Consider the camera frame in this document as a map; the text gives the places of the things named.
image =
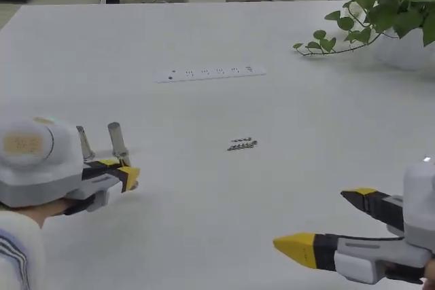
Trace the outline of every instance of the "white pot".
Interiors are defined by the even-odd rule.
[[[412,30],[403,39],[397,39],[392,30],[388,30],[386,34],[394,38],[381,35],[374,44],[375,56],[381,62],[405,71],[418,71],[430,64],[435,54],[435,43],[424,47],[421,29]]]

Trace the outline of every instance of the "cylindrical sensor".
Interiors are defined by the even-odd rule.
[[[90,149],[88,137],[86,137],[84,128],[82,126],[77,126],[77,130],[80,136],[80,143],[82,144],[83,160],[91,161],[95,158],[95,153]]]
[[[109,129],[111,144],[114,149],[114,156],[121,162],[122,165],[131,166],[128,150],[125,147],[124,139],[122,138],[121,126],[118,122],[110,123]]]

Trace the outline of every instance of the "power outlet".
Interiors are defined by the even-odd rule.
[[[199,79],[215,79],[228,77],[247,77],[266,75],[266,71],[260,67],[253,66],[232,66],[204,69],[173,69],[157,74],[157,83],[168,83],[173,81],[195,81]]]

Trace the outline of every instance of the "striped sleeve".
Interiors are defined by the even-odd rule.
[[[19,285],[17,290],[42,289],[43,249],[36,222],[18,213],[0,212],[0,278]]]

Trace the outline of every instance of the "person's hand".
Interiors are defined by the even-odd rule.
[[[435,290],[435,259],[431,260],[425,268],[423,290]]]
[[[23,207],[21,209],[8,209],[9,211],[17,212],[27,217],[30,217],[42,228],[45,220],[49,217],[62,214],[67,208],[73,204],[72,200],[60,199],[39,206]]]

